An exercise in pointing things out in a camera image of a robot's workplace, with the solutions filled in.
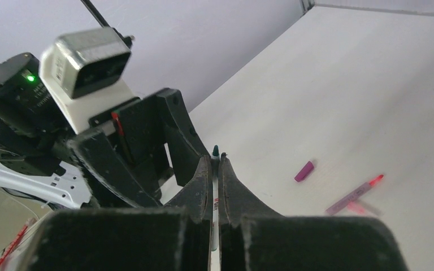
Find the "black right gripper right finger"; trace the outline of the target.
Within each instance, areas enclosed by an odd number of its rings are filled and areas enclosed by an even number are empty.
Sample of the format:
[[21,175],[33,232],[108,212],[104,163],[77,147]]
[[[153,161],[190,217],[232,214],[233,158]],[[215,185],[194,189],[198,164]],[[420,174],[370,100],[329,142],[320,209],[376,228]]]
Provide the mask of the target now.
[[371,217],[283,216],[220,157],[221,270],[407,270],[392,232]]

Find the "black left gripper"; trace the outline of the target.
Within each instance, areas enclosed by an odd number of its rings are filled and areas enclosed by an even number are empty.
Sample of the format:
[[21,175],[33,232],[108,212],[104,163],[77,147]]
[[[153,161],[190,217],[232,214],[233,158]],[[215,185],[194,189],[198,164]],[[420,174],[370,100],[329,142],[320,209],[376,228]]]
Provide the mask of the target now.
[[181,91],[164,88],[110,111],[110,130],[95,126],[69,140],[69,149],[101,207],[160,207],[160,180],[168,174],[165,143],[179,186],[209,156]]

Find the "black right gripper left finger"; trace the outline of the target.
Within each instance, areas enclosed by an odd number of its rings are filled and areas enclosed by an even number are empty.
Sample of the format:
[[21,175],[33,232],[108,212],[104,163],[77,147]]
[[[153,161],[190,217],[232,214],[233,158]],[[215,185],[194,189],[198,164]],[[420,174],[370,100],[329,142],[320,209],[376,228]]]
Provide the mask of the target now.
[[19,270],[209,270],[212,169],[200,158],[162,207],[69,209],[46,218]]

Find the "white marker pen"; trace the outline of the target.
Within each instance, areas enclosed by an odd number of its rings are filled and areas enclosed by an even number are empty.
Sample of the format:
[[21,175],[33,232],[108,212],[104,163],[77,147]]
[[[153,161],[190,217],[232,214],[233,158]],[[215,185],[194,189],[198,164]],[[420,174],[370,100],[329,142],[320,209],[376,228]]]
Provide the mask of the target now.
[[219,190],[218,190],[218,168],[220,163],[219,147],[215,145],[211,153],[211,169],[212,169],[212,229],[211,229],[211,252],[215,252],[219,248]]

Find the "magenta pen cap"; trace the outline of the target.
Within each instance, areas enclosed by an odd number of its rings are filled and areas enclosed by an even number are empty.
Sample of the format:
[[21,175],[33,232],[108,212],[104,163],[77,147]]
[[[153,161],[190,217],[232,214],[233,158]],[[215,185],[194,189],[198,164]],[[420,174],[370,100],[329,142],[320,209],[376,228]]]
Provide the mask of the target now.
[[303,182],[315,169],[316,162],[314,160],[309,160],[295,175],[294,180],[296,182]]

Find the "pink highlighter pen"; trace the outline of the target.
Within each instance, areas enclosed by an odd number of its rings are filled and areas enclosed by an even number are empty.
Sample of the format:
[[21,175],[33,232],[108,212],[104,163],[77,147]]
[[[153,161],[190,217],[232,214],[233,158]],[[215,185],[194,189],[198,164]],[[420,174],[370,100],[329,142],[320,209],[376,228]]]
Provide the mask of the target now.
[[346,208],[350,203],[354,203],[356,200],[358,200],[360,197],[362,197],[364,194],[369,192],[373,187],[375,187],[382,179],[384,178],[384,175],[378,175],[371,181],[364,182],[359,187],[351,191],[349,194],[343,196],[340,200],[338,200],[336,203],[331,205],[329,208],[326,209],[326,214],[333,216],[342,211],[344,208]]

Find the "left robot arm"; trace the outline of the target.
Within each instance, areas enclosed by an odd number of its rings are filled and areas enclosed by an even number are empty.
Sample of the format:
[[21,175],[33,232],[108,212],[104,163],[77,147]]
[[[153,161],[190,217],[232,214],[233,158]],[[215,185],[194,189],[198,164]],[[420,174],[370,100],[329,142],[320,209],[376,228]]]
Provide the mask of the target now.
[[159,207],[162,182],[175,176],[169,206],[209,207],[209,153],[178,90],[94,103],[76,132],[39,66],[31,53],[0,64],[0,187],[67,208]]

